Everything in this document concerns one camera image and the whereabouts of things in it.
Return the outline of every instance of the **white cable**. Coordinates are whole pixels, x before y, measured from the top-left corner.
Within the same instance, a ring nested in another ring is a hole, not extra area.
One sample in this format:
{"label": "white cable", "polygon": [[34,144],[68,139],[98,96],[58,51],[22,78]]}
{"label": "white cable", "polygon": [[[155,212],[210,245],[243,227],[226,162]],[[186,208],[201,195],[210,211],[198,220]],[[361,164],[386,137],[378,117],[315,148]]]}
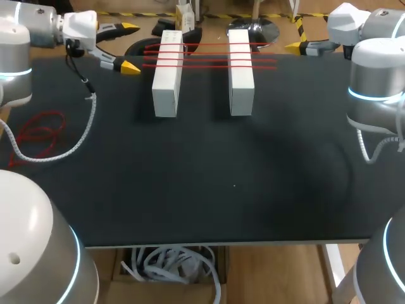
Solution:
{"label": "white cable", "polygon": [[367,150],[366,150],[365,142],[363,141],[363,136],[362,136],[361,131],[359,129],[357,129],[357,137],[359,139],[361,153],[363,154],[364,160],[368,164],[375,163],[375,161],[377,160],[378,156],[381,153],[382,148],[386,144],[388,144],[388,143],[398,143],[399,142],[398,137],[388,137],[388,138],[383,139],[382,141],[380,141],[377,144],[377,147],[375,148],[375,150],[373,152],[373,156],[371,158],[369,158]]}
{"label": "white cable", "polygon": [[397,127],[397,134],[399,138],[398,152],[402,152],[403,149],[405,148],[404,136],[402,134],[402,107],[404,106],[404,100],[405,100],[405,93],[402,94],[398,102],[397,111],[395,115],[395,125]]}
{"label": "white cable", "polygon": [[[213,261],[208,260],[205,256],[192,251],[190,249],[181,247],[181,246],[162,246],[155,249],[152,253],[150,253],[144,260],[144,272],[145,276],[142,276],[138,272],[138,266],[142,257],[137,257],[137,249],[134,248],[132,250],[131,262],[132,262],[132,269],[125,264],[124,261],[121,262],[122,267],[135,279],[140,282],[155,282],[155,281],[163,281],[163,282],[181,282],[183,284],[190,284],[194,282],[198,276],[198,272],[202,269],[200,267],[201,263],[205,263],[208,268],[209,272],[207,274],[212,274],[215,284],[215,299],[214,304],[219,304],[221,300],[221,284],[216,273],[215,269],[215,255],[211,248],[205,247],[210,253],[213,258]],[[142,256],[144,255],[144,248],[139,251],[139,254]],[[186,260],[193,259],[194,261],[194,270],[190,276],[182,277],[177,275],[177,270]]]}
{"label": "white cable", "polygon": [[71,155],[72,153],[74,153],[84,142],[84,140],[86,139],[87,135],[89,134],[90,128],[92,126],[93,123],[93,119],[94,119],[94,114],[96,113],[96,103],[97,103],[97,96],[95,93],[92,93],[90,97],[86,98],[86,99],[91,99],[92,100],[92,104],[91,104],[91,111],[90,111],[90,117],[89,117],[89,121],[87,122],[86,128],[84,130],[84,133],[82,135],[82,137],[78,140],[78,142],[76,143],[76,145],[70,149],[69,151],[60,154],[58,156],[54,156],[54,157],[49,157],[49,158],[31,158],[31,157],[27,157],[25,156],[19,149],[17,142],[15,140],[13,131],[11,131],[10,127],[3,121],[0,119],[0,124],[3,126],[4,130],[7,133],[8,138],[10,139],[11,145],[13,147],[13,150],[16,154],[16,156],[18,156],[19,158],[21,158],[22,160],[25,160],[26,162],[32,162],[32,163],[45,163],[45,162],[53,162],[55,160],[60,160],[62,158],[65,158],[69,155]]}

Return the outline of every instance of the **wooden floor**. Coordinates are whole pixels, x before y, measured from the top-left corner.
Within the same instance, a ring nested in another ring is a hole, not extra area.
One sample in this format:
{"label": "wooden floor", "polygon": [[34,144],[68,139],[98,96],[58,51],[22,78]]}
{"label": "wooden floor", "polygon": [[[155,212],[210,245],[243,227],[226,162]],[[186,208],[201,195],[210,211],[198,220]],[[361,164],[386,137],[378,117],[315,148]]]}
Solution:
{"label": "wooden floor", "polygon": [[[353,5],[363,10],[379,7],[405,7],[397,0],[352,0]],[[110,12],[173,12],[175,0],[161,4],[153,0],[72,0],[76,10],[99,10]],[[341,3],[340,0],[301,0],[300,13],[329,13]],[[204,0],[210,13],[250,13],[249,0]],[[262,13],[290,13],[288,0],[266,0],[261,5]],[[152,37],[151,30],[157,18],[129,18],[101,16],[100,22],[123,20],[137,24],[137,33],[103,42],[102,47],[114,54],[123,54],[134,42]],[[296,25],[287,18],[272,19],[280,29],[278,42],[265,51],[284,53],[284,46],[299,41]],[[225,28],[228,19],[207,19],[202,23],[202,42],[226,42]],[[327,38],[326,23],[322,18],[308,17],[303,21],[308,40]],[[35,49],[33,57],[60,56],[57,50]],[[359,252],[356,245],[341,246],[345,256],[346,271],[354,264]],[[209,285],[179,286],[166,284],[127,284],[110,282],[115,250],[91,251],[101,276],[102,304],[126,303],[211,303],[213,287]],[[222,289],[222,303],[228,304],[326,304],[330,301],[330,290],[325,283],[321,256],[316,246],[249,246],[232,247],[230,250],[230,272],[228,284]]]}

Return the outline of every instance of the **glowing blue ring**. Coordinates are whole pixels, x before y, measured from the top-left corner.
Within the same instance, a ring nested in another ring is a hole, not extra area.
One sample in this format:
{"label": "glowing blue ring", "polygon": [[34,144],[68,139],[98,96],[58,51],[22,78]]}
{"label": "glowing blue ring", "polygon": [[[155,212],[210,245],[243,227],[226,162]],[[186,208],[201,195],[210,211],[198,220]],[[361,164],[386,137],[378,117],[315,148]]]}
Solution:
{"label": "glowing blue ring", "polygon": [[382,239],[382,244],[383,244],[383,250],[384,250],[384,255],[385,255],[385,260],[387,261],[387,265],[389,270],[391,271],[392,276],[394,277],[396,283],[398,286],[402,289],[402,291],[405,293],[405,285],[402,283],[401,279],[399,278],[397,272],[394,269],[394,266],[392,265],[390,256],[388,255],[388,248],[387,248],[387,231],[388,231],[388,226],[391,223],[392,218],[388,221],[387,225],[385,226],[384,230],[384,236]]}
{"label": "glowing blue ring", "polygon": [[68,287],[66,288],[66,291],[63,293],[62,297],[59,299],[58,302],[56,302],[56,304],[62,304],[63,301],[66,299],[66,297],[69,295],[69,292],[72,290],[73,285],[75,284],[76,278],[77,278],[77,274],[78,274],[78,267],[80,265],[80,245],[78,242],[78,238],[77,235],[75,234],[75,231],[73,231],[72,227],[70,227],[70,229],[72,230],[72,233],[75,237],[76,240],[76,247],[77,247],[77,261],[76,261],[76,267],[75,267],[75,271],[73,272],[73,277],[70,280],[70,283],[68,285]]}
{"label": "glowing blue ring", "polygon": [[357,93],[353,92],[350,88],[348,88],[347,90],[349,91],[350,95],[352,95],[356,98],[368,100],[368,101],[384,101],[384,103],[387,103],[387,104],[397,103],[399,100],[401,100],[401,96],[402,96],[402,92],[401,92],[401,93],[398,93],[396,95],[389,96],[389,97],[369,97],[369,96],[357,94]]}
{"label": "glowing blue ring", "polygon": [[402,14],[400,19],[397,22],[397,25],[394,28],[394,31],[392,32],[392,36],[391,38],[395,38],[397,36],[398,30],[399,30],[399,26],[401,25],[402,21],[404,21],[405,19],[405,14]]}
{"label": "glowing blue ring", "polygon": [[0,77],[17,77],[17,76],[27,75],[27,74],[29,74],[31,72],[32,72],[32,68],[30,68],[29,70],[26,70],[26,71],[22,71],[22,72],[0,73]]}

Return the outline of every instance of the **red string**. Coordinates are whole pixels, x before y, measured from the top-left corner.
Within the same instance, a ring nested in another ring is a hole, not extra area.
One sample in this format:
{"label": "red string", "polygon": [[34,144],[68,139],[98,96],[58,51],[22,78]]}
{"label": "red string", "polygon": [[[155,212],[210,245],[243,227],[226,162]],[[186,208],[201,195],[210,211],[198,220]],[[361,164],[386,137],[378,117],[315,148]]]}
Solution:
{"label": "red string", "polygon": [[177,51],[144,51],[144,54],[195,54],[195,55],[229,55],[229,54],[256,54],[256,55],[269,55],[274,53],[261,53],[261,52],[177,52]]}
{"label": "red string", "polygon": [[150,44],[145,49],[153,48],[156,46],[229,46],[230,44],[247,44],[250,46],[267,46],[268,42],[228,42],[228,43],[156,43]]}
{"label": "red string", "polygon": [[275,66],[254,66],[254,65],[148,65],[144,68],[257,68],[259,70],[276,70]]}
{"label": "red string", "polygon": [[[34,123],[38,123],[42,118],[44,117],[51,117],[51,116],[57,116],[60,117],[62,124],[58,129],[52,129],[49,127],[34,127],[31,128],[30,126]],[[17,145],[20,145],[22,142],[34,142],[38,143],[41,141],[46,141],[51,139],[51,143],[49,146],[42,152],[40,152],[38,155],[35,155],[35,158],[43,158],[47,156],[51,150],[55,147],[56,140],[58,138],[59,133],[66,127],[66,120],[65,116],[58,112],[58,111],[48,111],[48,112],[42,112],[34,117],[32,117],[20,130],[20,132],[17,135],[16,142]],[[10,154],[10,159],[8,166],[9,168],[17,166],[17,165],[22,165],[26,163],[23,160],[14,160],[15,159],[15,154],[14,151]]]}
{"label": "red string", "polygon": [[215,62],[228,62],[229,61],[260,61],[260,62],[277,62],[276,59],[195,59],[195,58],[157,58],[145,56],[145,60],[182,60],[182,61],[215,61]]}

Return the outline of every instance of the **white block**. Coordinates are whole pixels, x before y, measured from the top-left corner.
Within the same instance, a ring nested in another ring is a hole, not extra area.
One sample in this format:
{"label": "white block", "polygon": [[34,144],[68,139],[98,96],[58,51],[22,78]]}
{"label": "white block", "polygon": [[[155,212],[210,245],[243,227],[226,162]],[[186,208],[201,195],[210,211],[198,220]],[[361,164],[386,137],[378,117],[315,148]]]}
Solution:
{"label": "white block", "polygon": [[[247,30],[229,30],[229,104],[232,116],[246,116],[252,114],[254,99],[254,79],[250,54],[249,34]],[[246,54],[234,54],[232,52],[247,52]],[[234,66],[246,66],[245,68],[233,68]]]}
{"label": "white block", "polygon": [[[183,35],[181,30],[164,30],[159,51],[183,51]],[[157,65],[183,65],[182,53],[159,53]],[[157,67],[154,73],[152,94],[154,113],[157,117],[176,117],[180,81],[182,79],[181,67]]]}

